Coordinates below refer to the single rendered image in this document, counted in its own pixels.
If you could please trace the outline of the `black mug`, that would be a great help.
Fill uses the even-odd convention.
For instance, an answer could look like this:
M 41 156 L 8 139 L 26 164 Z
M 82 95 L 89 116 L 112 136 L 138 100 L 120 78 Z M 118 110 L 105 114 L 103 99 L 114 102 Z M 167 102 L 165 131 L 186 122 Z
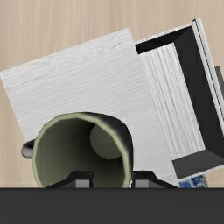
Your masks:
M 72 171 L 92 171 L 95 188 L 130 186 L 132 137 L 126 124 L 110 115 L 57 115 L 23 144 L 21 154 L 31 160 L 40 187 L 66 179 Z

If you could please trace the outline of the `open cabinet drawer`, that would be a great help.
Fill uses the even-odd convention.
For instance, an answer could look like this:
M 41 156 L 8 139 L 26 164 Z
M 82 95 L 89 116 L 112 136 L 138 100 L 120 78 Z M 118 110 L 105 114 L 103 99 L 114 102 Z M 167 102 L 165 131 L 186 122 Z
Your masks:
M 224 80 L 200 18 L 136 43 L 175 176 L 224 165 Z

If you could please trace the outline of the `cabinet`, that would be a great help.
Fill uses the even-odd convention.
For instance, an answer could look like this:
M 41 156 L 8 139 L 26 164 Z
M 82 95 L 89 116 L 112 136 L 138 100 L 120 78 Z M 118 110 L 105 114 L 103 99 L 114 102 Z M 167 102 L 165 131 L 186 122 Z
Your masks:
M 60 114 L 94 112 L 125 123 L 134 167 L 176 185 L 168 144 L 130 30 L 0 72 L 25 140 Z

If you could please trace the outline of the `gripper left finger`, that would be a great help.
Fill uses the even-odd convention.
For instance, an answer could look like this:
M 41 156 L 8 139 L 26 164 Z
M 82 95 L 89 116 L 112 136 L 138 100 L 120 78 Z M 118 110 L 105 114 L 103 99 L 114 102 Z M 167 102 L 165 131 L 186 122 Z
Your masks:
M 48 188 L 93 188 L 92 171 L 71 171 L 66 179 L 49 185 Z

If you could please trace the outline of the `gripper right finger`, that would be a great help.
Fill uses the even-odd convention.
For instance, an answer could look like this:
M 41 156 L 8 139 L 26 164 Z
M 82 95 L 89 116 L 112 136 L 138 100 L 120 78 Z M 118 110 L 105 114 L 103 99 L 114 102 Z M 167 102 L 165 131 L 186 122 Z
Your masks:
M 133 171 L 131 180 L 132 188 L 177 188 L 159 179 L 153 171 Z

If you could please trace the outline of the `blue and white bowl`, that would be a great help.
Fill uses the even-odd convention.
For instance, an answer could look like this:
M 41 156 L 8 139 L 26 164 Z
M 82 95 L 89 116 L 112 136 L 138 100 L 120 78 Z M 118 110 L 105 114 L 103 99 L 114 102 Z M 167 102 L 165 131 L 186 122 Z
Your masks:
M 208 183 L 205 175 L 199 175 L 181 180 L 179 186 L 181 188 L 208 188 Z

